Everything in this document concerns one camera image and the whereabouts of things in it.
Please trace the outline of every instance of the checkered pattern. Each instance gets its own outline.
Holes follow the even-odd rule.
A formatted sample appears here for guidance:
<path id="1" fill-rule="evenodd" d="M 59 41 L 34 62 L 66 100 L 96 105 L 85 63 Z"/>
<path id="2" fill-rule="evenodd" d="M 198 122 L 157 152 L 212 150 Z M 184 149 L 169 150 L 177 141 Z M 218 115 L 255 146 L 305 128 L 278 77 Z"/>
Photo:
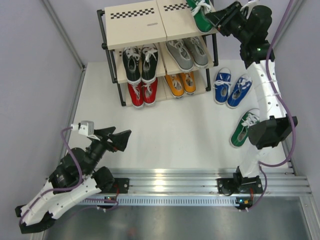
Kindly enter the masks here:
<path id="1" fill-rule="evenodd" d="M 188 3 L 180 3 L 174 5 L 163 6 L 165 11 L 181 10 L 181 9 L 190 9 Z"/>
<path id="2" fill-rule="evenodd" d="M 140 10 L 133 10 L 133 11 L 123 11 L 123 12 L 117 12 L 117 13 L 111 13 L 111 19 L 125 19 L 125 18 L 131 18 L 131 17 L 137 17 L 137 16 L 144 16 L 149 14 L 154 14 L 154 8 L 151 7 L 150 9 L 140 9 Z"/>

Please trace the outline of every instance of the red sneaker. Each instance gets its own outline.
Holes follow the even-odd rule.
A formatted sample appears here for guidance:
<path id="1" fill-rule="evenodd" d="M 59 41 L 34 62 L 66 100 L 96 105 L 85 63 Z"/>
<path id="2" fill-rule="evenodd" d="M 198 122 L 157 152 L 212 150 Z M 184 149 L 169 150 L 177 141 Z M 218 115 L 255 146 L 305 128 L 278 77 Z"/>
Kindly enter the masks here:
<path id="1" fill-rule="evenodd" d="M 156 102 L 158 78 L 153 83 L 143 83 L 143 100 L 145 105 L 151 106 Z"/>
<path id="2" fill-rule="evenodd" d="M 128 90 L 132 100 L 132 104 L 135 108 L 142 108 L 144 106 L 144 98 L 142 93 L 142 82 L 138 84 L 129 84 Z"/>

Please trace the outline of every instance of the sneaker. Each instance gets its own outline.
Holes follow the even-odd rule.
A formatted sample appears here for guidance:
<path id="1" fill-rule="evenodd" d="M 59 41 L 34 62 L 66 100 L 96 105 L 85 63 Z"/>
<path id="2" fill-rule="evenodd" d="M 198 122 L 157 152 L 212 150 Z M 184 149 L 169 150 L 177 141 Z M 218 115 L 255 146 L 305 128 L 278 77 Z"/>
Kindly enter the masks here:
<path id="1" fill-rule="evenodd" d="M 179 99 L 184 95 L 185 90 L 183 83 L 177 74 L 165 75 L 165 82 L 168 84 L 172 96 L 174 96 L 176 99 Z"/>
<path id="2" fill-rule="evenodd" d="M 198 68 L 205 68 L 208 66 L 208 57 L 197 36 L 184 38 L 183 42 L 193 57 L 194 65 Z"/>
<path id="3" fill-rule="evenodd" d="M 126 78 L 130 84 L 141 82 L 139 72 L 139 49 L 136 46 L 125 47 L 122 51 L 122 61 L 126 73 Z"/>
<path id="4" fill-rule="evenodd" d="M 234 109 L 238 107 L 239 103 L 244 99 L 252 86 L 252 79 L 248 74 L 242 75 L 236 82 L 233 91 L 228 98 L 226 105 Z"/>
<path id="5" fill-rule="evenodd" d="M 156 78 L 153 83 L 143 83 L 143 101 L 145 105 L 151 106 L 156 102 L 156 94 L 158 87 L 158 79 Z"/>
<path id="6" fill-rule="evenodd" d="M 260 114 L 259 109 L 254 108 L 254 109 L 247 111 L 242 116 L 233 135 L 230 138 L 230 143 L 233 147 L 239 148 L 245 143 L 245 141 L 248 137 L 249 127 L 251 127 L 252 125 L 255 125 L 259 122 L 259 114 Z"/>
<path id="7" fill-rule="evenodd" d="M 212 13 L 214 10 L 211 8 L 209 0 L 186 0 L 186 2 L 191 8 L 191 13 L 198 30 L 203 34 L 210 32 L 213 26 L 205 15 Z"/>
<path id="8" fill-rule="evenodd" d="M 194 67 L 194 61 L 185 47 L 184 42 L 181 39 L 178 39 L 166 41 L 165 45 L 180 70 L 184 73 L 190 72 Z"/>
<path id="9" fill-rule="evenodd" d="M 180 73 L 179 75 L 183 82 L 184 92 L 189 95 L 194 94 L 196 91 L 196 82 L 195 82 L 194 73 L 193 72 Z"/>
<path id="10" fill-rule="evenodd" d="M 142 82 L 140 81 L 138 84 L 128 83 L 128 90 L 132 100 L 132 105 L 137 109 L 142 108 L 144 106 Z"/>
<path id="11" fill-rule="evenodd" d="M 146 44 L 142 46 L 142 81 L 145 84 L 151 84 L 156 80 L 156 72 L 158 65 L 158 49 L 154 44 Z"/>
<path id="12" fill-rule="evenodd" d="M 231 72 L 228 68 L 224 67 L 218 72 L 213 88 L 215 89 L 214 101 L 217 104 L 224 104 L 231 91 Z"/>

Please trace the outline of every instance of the blue sneaker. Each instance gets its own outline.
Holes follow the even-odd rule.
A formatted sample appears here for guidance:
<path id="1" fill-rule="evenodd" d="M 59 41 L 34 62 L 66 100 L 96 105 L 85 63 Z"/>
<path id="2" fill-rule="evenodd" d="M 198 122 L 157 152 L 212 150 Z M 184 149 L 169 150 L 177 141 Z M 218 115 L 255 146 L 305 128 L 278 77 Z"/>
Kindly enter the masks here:
<path id="1" fill-rule="evenodd" d="M 226 102 L 226 105 L 234 109 L 238 107 L 239 103 L 244 99 L 244 97 L 249 92 L 252 86 L 252 79 L 248 74 L 242 75 L 234 86 L 234 89 Z"/>
<path id="2" fill-rule="evenodd" d="M 213 88 L 215 89 L 214 101 L 217 104 L 224 104 L 231 91 L 231 72 L 228 68 L 224 67 L 218 72 Z"/>

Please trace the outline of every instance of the black sneaker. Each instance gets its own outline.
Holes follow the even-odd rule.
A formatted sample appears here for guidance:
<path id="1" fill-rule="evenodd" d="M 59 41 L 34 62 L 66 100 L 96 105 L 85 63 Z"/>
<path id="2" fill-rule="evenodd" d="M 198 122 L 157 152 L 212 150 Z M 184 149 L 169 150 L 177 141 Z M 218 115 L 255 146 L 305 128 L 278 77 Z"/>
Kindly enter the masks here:
<path id="1" fill-rule="evenodd" d="M 142 82 L 152 84 L 156 80 L 156 72 L 158 65 L 158 49 L 154 44 L 146 44 L 142 46 Z"/>
<path id="2" fill-rule="evenodd" d="M 122 61 L 129 84 L 139 84 L 141 82 L 139 59 L 139 49 L 136 46 L 129 46 L 123 49 Z"/>

